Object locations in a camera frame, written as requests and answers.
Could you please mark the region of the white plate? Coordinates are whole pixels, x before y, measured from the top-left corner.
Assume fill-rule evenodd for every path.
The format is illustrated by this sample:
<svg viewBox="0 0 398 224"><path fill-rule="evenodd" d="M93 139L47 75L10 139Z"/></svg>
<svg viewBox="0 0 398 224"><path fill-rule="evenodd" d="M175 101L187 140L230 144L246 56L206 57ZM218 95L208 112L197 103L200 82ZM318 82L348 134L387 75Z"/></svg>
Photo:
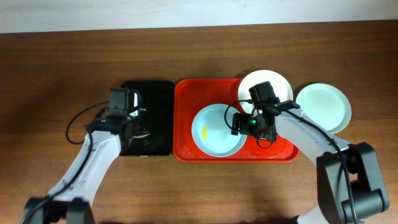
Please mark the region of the white plate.
<svg viewBox="0 0 398 224"><path fill-rule="evenodd" d="M280 101L293 100L293 90L290 83L279 73L271 70L257 70L246 75L238 88L238 100L249 100L249 89L256 84L270 82L276 97Z"/></svg>

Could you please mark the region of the light blue plate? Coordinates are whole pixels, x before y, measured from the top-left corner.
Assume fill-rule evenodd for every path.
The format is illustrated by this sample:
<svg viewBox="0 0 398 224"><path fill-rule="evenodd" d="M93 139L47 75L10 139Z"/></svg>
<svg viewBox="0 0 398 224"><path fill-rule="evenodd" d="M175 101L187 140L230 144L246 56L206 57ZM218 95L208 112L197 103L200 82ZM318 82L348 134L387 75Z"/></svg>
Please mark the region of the light blue plate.
<svg viewBox="0 0 398 224"><path fill-rule="evenodd" d="M192 138L197 147L213 157L227 157L237 153L247 136L231 134L224 120L228 105L212 104L201 109L192 122Z"/></svg>

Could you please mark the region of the pale green plate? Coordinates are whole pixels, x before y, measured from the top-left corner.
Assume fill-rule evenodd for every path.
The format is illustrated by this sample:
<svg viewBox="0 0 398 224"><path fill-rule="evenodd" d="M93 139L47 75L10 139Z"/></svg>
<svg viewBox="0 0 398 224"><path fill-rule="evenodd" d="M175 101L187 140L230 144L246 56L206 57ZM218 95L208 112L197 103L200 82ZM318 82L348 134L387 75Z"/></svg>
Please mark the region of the pale green plate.
<svg viewBox="0 0 398 224"><path fill-rule="evenodd" d="M351 120L348 98L329 84L308 85L299 91L295 101L312 121L331 133L342 131Z"/></svg>

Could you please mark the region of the green and yellow sponge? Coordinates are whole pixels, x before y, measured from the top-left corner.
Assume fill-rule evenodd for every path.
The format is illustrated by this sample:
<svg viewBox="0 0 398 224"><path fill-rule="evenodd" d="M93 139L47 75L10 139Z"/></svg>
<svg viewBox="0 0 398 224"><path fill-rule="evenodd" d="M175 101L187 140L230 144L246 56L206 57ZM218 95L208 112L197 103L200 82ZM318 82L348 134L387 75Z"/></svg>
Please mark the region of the green and yellow sponge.
<svg viewBox="0 0 398 224"><path fill-rule="evenodd" d="M133 138L140 139L140 138L146 138L148 136L150 136L150 133L140 133L140 134L134 135Z"/></svg>

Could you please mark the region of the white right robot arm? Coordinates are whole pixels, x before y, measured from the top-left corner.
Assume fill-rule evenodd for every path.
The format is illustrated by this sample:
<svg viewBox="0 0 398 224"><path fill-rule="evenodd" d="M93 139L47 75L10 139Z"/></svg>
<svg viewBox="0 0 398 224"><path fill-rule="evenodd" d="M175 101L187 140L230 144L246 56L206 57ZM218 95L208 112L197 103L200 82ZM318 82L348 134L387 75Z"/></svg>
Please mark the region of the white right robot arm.
<svg viewBox="0 0 398 224"><path fill-rule="evenodd" d="M260 114L235 113L233 135L275 142L282 137L317 168L318 204L294 223L362 223L389 209L389 198L374 148L328 132L295 103L259 105Z"/></svg>

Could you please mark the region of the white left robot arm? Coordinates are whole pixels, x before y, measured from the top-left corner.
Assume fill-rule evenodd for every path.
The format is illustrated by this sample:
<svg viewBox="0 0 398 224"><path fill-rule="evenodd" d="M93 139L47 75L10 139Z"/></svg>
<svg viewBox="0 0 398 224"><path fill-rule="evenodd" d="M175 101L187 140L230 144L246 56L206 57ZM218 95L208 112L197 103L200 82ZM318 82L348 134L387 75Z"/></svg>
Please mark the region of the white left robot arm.
<svg viewBox="0 0 398 224"><path fill-rule="evenodd" d="M110 165L141 131L137 117L95 118L80 152L44 198L30 198L22 223L94 223L91 206Z"/></svg>

